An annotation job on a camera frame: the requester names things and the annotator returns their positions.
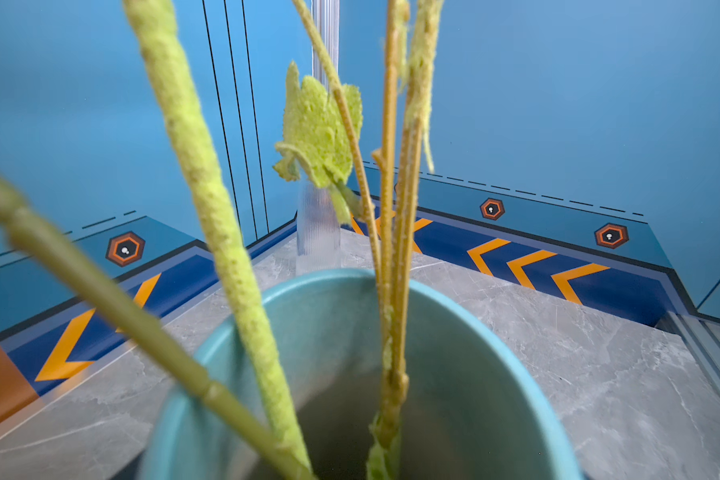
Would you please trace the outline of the clear glass vase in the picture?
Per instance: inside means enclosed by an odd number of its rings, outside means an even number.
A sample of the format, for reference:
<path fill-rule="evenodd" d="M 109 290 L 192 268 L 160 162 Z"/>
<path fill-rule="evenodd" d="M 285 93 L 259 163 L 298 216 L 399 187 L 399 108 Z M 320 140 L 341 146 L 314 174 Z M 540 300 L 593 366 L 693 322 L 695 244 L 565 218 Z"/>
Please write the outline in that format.
<path fill-rule="evenodd" d="M 303 180 L 297 212 L 298 256 L 333 265 L 339 250 L 340 228 L 329 191 Z"/>

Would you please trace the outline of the yellow rose stem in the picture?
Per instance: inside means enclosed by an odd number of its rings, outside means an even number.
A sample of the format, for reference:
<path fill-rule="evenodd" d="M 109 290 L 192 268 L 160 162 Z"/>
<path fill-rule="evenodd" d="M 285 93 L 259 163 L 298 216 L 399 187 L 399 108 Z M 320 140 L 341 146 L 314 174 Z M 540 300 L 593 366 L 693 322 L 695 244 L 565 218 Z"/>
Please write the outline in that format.
<path fill-rule="evenodd" d="M 42 264 L 81 299 L 94 306 L 112 325 L 122 329 L 148 356 L 168 372 L 184 391 L 234 430 L 259 456 L 286 479 L 314 475 L 294 454 L 280 446 L 235 398 L 212 379 L 148 314 L 124 293 L 64 234 L 29 206 L 25 198 L 0 177 L 0 229 L 10 245 Z"/>

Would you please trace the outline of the orange poppy flower stem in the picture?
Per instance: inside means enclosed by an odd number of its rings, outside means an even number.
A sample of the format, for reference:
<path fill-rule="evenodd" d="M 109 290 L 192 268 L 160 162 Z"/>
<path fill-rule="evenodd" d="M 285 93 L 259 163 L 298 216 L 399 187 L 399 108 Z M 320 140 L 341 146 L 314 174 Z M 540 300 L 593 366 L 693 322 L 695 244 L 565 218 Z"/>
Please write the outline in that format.
<path fill-rule="evenodd" d="M 381 176 L 381 214 L 374 214 L 359 134 L 362 105 L 357 87 L 343 84 L 327 47 L 302 1 L 294 4 L 329 84 L 286 74 L 283 139 L 274 166 L 286 181 L 307 176 L 328 191 L 337 220 L 366 223 L 381 326 L 381 399 L 370 424 L 373 444 L 366 461 L 369 479 L 395 479 L 401 456 L 401 410 L 407 399 L 409 283 L 421 167 L 434 167 L 430 118 L 434 61 L 443 4 L 406 1 L 387 6 L 382 145 L 372 154 Z"/>

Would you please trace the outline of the white ranunculus flower stem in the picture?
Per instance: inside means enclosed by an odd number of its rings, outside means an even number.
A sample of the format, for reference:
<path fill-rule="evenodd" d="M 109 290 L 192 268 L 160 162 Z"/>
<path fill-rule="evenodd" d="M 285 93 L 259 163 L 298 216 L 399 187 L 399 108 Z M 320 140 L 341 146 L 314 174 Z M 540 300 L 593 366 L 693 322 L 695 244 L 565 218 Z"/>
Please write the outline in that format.
<path fill-rule="evenodd" d="M 307 448 L 250 256 L 243 244 L 170 1 L 126 1 L 166 132 L 191 191 L 206 243 L 234 314 L 236 331 L 252 364 L 274 450 L 289 454 L 297 479 L 313 476 Z"/>

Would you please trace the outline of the teal ceramic vase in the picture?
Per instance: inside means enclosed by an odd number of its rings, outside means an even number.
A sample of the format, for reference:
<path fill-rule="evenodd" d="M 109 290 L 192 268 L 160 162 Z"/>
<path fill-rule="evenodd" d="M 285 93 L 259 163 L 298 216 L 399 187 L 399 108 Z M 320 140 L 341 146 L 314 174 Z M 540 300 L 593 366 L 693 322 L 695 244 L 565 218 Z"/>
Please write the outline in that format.
<path fill-rule="evenodd" d="M 379 409 L 381 339 L 372 272 L 314 272 L 265 291 L 315 475 L 362 479 Z M 404 479 L 579 479 L 574 449 L 513 352 L 471 313 L 418 282 L 409 289 L 400 475 Z M 174 388 L 141 479 L 274 479 L 212 412 Z"/>

